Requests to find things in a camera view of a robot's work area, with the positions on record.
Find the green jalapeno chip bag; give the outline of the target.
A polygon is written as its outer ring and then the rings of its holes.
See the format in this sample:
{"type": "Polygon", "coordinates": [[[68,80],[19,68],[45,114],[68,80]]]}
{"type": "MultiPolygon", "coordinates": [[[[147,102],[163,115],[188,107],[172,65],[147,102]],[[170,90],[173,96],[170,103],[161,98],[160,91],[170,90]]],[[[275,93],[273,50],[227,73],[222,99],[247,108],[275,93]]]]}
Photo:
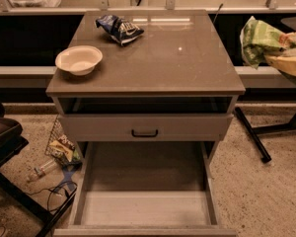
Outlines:
{"type": "Polygon", "coordinates": [[[268,52],[290,47],[286,33],[255,17],[250,17],[242,28],[240,43],[243,60],[254,69],[265,63],[264,56],[268,52]]]}

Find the grey drawer cabinet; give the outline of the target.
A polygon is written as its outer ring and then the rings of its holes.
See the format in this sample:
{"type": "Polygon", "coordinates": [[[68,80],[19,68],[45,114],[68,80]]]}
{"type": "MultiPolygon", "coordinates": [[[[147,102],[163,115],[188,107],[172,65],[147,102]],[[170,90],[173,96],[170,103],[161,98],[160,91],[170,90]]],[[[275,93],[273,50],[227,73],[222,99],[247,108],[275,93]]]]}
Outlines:
{"type": "MultiPolygon", "coordinates": [[[[47,94],[59,116],[233,115],[244,86],[205,12],[127,11],[125,16],[144,30],[126,46],[96,27],[95,13],[84,16],[73,43],[97,47],[103,59],[83,77],[53,75],[47,94]]],[[[84,166],[93,142],[202,142],[210,164],[220,141],[72,142],[84,166]]]]}

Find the closed upper drawer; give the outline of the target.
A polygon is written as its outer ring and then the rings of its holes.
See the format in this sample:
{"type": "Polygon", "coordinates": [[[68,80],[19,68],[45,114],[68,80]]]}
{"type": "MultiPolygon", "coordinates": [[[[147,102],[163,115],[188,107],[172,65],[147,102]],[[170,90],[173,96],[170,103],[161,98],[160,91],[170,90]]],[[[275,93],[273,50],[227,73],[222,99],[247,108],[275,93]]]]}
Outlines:
{"type": "Polygon", "coordinates": [[[78,141],[219,141],[232,115],[63,115],[65,134],[78,141]],[[132,137],[131,130],[159,130],[157,137],[132,137]]]}

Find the blue chip bag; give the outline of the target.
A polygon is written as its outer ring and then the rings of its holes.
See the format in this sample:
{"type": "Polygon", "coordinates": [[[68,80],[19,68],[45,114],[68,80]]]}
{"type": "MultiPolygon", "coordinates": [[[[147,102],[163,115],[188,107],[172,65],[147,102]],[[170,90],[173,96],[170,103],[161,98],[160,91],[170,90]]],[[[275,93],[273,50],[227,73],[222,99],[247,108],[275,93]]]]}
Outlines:
{"type": "Polygon", "coordinates": [[[144,33],[140,27],[116,15],[103,15],[95,24],[97,28],[102,27],[120,45],[134,41],[144,33]]]}

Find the open grey drawer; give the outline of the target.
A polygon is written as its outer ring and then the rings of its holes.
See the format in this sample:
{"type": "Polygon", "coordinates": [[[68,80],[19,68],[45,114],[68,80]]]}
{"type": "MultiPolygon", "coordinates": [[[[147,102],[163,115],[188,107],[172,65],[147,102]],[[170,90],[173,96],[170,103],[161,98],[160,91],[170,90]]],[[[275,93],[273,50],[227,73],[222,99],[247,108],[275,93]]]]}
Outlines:
{"type": "Polygon", "coordinates": [[[88,145],[68,226],[55,237],[238,237],[223,227],[202,142],[88,145]]]}

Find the black stand base right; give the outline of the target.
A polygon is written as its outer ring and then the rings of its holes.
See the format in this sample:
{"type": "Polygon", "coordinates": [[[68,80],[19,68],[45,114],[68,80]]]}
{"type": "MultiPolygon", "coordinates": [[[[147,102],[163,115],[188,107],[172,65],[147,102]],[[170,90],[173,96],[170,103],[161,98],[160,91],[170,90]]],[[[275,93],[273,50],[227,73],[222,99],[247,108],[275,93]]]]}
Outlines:
{"type": "Polygon", "coordinates": [[[265,149],[264,145],[262,144],[261,140],[259,139],[260,135],[265,134],[274,134],[274,133],[281,133],[281,132],[290,132],[296,130],[296,113],[291,118],[291,120],[287,123],[281,124],[274,124],[274,125],[267,125],[267,126],[257,126],[252,127],[248,119],[246,118],[243,111],[237,107],[234,110],[236,118],[241,122],[241,124],[245,127],[246,131],[248,132],[250,138],[254,142],[255,146],[259,150],[260,153],[260,160],[262,163],[266,164],[271,161],[271,156],[265,149]]]}

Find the white paper bowl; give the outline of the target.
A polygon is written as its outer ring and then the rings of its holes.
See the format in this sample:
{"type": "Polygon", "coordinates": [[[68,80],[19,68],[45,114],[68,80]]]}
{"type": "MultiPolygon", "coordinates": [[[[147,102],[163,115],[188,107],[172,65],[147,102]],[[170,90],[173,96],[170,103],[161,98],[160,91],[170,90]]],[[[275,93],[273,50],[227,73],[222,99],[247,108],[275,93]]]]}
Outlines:
{"type": "Polygon", "coordinates": [[[76,76],[90,74],[103,59],[102,52],[90,45],[77,45],[61,51],[55,65],[62,71],[76,76]]]}

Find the clear plastic bottle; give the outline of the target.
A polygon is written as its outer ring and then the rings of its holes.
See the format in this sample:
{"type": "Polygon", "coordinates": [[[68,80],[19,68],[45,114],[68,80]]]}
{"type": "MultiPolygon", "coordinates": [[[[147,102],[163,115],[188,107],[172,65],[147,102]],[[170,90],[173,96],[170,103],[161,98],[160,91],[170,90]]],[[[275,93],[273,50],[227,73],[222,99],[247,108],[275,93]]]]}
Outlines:
{"type": "Polygon", "coordinates": [[[34,169],[28,174],[27,181],[35,182],[42,177],[46,176],[48,173],[52,172],[54,169],[58,167],[58,163],[51,159],[47,162],[43,163],[40,166],[34,167],[34,169]]]}

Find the black chair left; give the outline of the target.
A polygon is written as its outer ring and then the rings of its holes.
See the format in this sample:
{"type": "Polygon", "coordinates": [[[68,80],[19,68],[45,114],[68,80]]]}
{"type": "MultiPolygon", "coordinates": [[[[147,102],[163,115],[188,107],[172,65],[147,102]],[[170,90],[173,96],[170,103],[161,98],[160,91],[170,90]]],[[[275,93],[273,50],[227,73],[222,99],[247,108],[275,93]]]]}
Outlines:
{"type": "MultiPolygon", "coordinates": [[[[57,111],[53,104],[7,104],[6,116],[23,127],[29,144],[0,168],[0,172],[44,209],[55,212],[71,195],[79,172],[57,167],[45,177],[29,183],[34,167],[49,160],[47,141],[57,111]]],[[[44,223],[0,187],[0,237],[39,237],[44,223]]]]}

